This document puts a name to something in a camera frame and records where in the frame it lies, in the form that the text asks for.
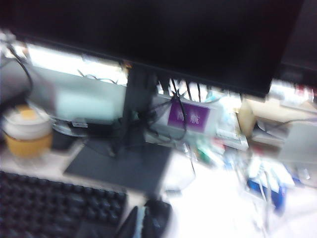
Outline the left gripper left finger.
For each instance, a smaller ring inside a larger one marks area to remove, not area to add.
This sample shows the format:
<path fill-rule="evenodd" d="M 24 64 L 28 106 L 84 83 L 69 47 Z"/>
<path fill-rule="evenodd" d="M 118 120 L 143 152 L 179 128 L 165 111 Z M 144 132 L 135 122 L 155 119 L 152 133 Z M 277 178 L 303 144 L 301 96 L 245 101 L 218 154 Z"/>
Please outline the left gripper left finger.
<path fill-rule="evenodd" d="M 132 238 L 134 236 L 137 226 L 138 211 L 139 208 L 137 206 L 131 210 L 121 227 L 116 232 L 116 238 Z"/>

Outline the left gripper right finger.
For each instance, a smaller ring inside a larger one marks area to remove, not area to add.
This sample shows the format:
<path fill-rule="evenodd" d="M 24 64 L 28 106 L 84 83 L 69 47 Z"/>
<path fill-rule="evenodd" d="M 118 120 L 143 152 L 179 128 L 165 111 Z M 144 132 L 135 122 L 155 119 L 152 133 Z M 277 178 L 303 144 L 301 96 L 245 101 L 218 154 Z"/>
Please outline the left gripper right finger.
<path fill-rule="evenodd" d="M 143 219 L 143 237 L 144 238 L 161 238 L 165 231 L 165 220 L 153 216 L 150 210 L 145 211 Z"/>

